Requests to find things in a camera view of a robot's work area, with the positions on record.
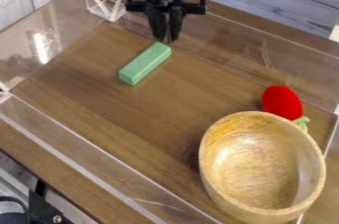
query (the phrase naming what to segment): black cable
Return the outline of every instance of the black cable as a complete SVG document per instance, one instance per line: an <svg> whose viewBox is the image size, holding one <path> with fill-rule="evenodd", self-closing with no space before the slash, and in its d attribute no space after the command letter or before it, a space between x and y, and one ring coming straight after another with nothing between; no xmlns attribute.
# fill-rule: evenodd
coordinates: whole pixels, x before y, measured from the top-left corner
<svg viewBox="0 0 339 224"><path fill-rule="evenodd" d="M0 196L0 202L14 202L14 203L17 203L21 206L22 210L23 210L25 224L29 224L27 208L26 208L25 203L13 196Z"/></svg>

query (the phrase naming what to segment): wooden bowl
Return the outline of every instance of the wooden bowl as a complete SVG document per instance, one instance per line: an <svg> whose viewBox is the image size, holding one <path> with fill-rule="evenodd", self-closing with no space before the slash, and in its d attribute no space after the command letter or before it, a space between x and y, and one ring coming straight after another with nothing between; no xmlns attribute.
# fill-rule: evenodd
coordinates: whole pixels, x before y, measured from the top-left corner
<svg viewBox="0 0 339 224"><path fill-rule="evenodd" d="M200 173L218 207L246 223L294 219L324 185L324 158L306 133L264 112L240 112L206 131Z"/></svg>

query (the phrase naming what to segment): green block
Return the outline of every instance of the green block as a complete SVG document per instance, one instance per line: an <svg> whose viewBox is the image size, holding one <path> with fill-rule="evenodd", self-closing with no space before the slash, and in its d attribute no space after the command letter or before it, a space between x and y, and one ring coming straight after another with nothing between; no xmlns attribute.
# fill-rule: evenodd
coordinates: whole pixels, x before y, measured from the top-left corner
<svg viewBox="0 0 339 224"><path fill-rule="evenodd" d="M118 78L127 85L135 85L149 72L170 56L168 46L154 43L134 60L118 71Z"/></svg>

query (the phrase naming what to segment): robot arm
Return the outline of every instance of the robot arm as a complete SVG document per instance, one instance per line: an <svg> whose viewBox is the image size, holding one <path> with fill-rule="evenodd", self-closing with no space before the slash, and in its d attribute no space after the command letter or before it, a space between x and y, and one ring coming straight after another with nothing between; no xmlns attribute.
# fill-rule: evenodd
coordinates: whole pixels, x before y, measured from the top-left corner
<svg viewBox="0 0 339 224"><path fill-rule="evenodd" d="M125 9L145 13L153 37L160 41L165 36L169 41L177 40L186 14L206 12L205 0L200 0L197 4L185 3L184 0L126 0Z"/></svg>

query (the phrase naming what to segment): bowl rim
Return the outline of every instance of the bowl rim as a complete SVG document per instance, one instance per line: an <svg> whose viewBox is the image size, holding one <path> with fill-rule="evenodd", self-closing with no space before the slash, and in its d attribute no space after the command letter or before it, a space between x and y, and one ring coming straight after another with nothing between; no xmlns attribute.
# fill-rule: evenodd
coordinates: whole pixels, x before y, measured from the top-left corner
<svg viewBox="0 0 339 224"><path fill-rule="evenodd" d="M202 156L205 155L205 149L206 149L206 141L208 141L208 136L210 134L210 132L216 129L216 127L222 124L226 120L232 119L233 117L237 116L244 116L244 115L258 115L258 116L265 116L269 118L273 118L274 120L278 120L282 123L286 123L290 127L293 127L298 133L301 133L305 136L306 142L308 144L310 144L310 147L316 153L316 158L318 160L320 163L320 170L318 170L318 178L317 178L317 182L314 185L314 189L313 191L309 193L309 195L294 205L285 207L285 208L280 208L280 209L264 209L264 208L257 208L257 207L252 207L248 206L246 204L238 202L233 197L222 195L217 189L213 186L213 183L210 182L210 178L205 175L205 166L204 166L204 161L202 161ZM233 204L236 207L238 207L241 210L250 212L253 214L260 214L260 215L269 215L269 216L280 216L280 215L285 215L285 214L290 214L294 212L301 211L302 209L305 209L312 202L314 201L314 199L317 198L322 186L324 186L324 181L325 181L325 163L324 163L324 156L321 154L320 148L314 142L314 140L312 139L312 137L301 130L301 128L294 125L289 120L284 119L282 117L273 115L270 113L266 112L261 112L261 111L242 111L242 112L237 112L233 113L225 117L222 117L221 119L217 120L217 122L214 122L212 124L212 126L208 128L201 143L200 143L200 148L198 148L198 169L200 169L200 175L202 177L202 180L205 180L205 182L208 183L208 185L212 187L214 193L217 193L217 195L226 200L230 204Z"/></svg>

